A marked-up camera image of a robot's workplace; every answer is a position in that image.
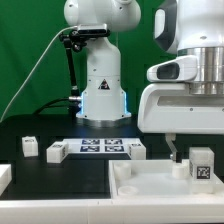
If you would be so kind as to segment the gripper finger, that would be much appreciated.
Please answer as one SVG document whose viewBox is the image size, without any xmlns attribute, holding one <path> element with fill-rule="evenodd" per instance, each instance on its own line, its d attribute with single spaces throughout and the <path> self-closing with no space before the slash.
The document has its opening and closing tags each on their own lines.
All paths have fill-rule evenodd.
<svg viewBox="0 0 224 224">
<path fill-rule="evenodd" d="M 168 147 L 171 150 L 170 158 L 176 163 L 181 163 L 182 162 L 182 154 L 177 150 L 176 146 L 174 145 L 174 141 L 176 140 L 176 135 L 173 133 L 166 133 L 165 140 L 166 140 Z"/>
</svg>

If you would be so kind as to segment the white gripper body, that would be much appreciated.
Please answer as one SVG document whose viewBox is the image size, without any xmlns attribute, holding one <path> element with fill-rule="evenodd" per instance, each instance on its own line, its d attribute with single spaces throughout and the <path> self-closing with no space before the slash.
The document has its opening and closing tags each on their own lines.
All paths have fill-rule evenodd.
<svg viewBox="0 0 224 224">
<path fill-rule="evenodd" d="M 187 84 L 150 84 L 137 124 L 143 133 L 224 134 L 224 96 L 191 95 Z"/>
</svg>

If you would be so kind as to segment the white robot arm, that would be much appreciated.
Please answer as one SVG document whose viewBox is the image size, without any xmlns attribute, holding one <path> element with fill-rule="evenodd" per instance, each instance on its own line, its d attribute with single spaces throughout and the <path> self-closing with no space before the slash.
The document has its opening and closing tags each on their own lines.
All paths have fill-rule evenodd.
<svg viewBox="0 0 224 224">
<path fill-rule="evenodd" d="M 128 117 L 120 86 L 121 55 L 108 36 L 137 27 L 136 0 L 66 0 L 75 50 L 87 52 L 87 86 L 77 117 L 93 124 Z M 164 0 L 154 40 L 171 54 L 152 65 L 139 102 L 143 133 L 224 134 L 224 0 Z"/>
</svg>

